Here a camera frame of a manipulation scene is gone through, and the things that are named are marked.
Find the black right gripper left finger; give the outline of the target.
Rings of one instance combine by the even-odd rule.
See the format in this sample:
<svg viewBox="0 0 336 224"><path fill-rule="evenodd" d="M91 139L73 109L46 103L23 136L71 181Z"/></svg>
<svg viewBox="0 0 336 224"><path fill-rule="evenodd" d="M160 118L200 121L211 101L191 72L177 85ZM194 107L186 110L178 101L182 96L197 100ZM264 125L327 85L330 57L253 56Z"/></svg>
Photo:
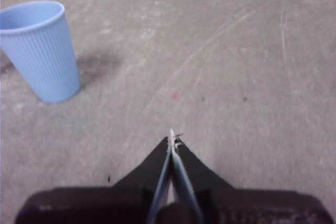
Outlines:
<svg viewBox="0 0 336 224"><path fill-rule="evenodd" d="M59 187L31 195L16 223L149 223L169 184L173 130L113 186Z"/></svg>

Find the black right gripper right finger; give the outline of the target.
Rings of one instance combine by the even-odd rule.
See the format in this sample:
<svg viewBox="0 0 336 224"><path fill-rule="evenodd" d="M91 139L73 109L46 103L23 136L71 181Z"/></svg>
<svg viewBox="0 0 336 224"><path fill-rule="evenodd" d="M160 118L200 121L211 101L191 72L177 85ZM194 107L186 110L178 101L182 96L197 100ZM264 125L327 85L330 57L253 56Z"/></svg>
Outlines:
<svg viewBox="0 0 336 224"><path fill-rule="evenodd" d="M198 223L329 223L330 214L311 195L288 190L241 189L209 169L172 134L178 200Z"/></svg>

